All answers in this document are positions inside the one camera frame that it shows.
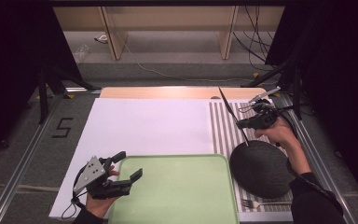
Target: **light green cutting board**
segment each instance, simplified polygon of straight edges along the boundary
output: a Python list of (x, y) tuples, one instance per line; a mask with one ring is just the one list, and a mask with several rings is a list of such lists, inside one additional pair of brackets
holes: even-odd
[(119, 179), (144, 175), (113, 204), (109, 224), (238, 224), (226, 158), (221, 155), (139, 156), (120, 164)]

